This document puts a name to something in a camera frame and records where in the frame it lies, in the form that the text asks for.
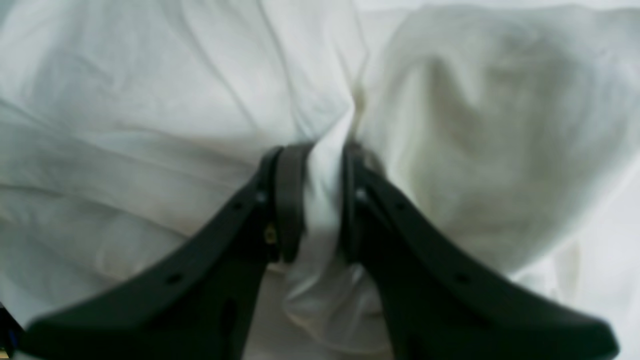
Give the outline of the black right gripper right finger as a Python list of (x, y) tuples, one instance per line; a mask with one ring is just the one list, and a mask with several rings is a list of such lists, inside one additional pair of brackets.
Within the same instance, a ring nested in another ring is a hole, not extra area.
[(374, 281), (396, 360), (612, 360), (607, 322), (510, 282), (446, 239), (349, 145), (340, 245)]

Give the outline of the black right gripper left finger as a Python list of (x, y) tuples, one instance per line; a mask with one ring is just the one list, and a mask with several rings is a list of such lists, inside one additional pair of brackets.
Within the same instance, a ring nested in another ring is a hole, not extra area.
[(312, 146), (277, 146), (196, 235), (158, 264), (28, 326), (42, 360), (239, 360), (269, 264), (291, 264), (304, 232)]

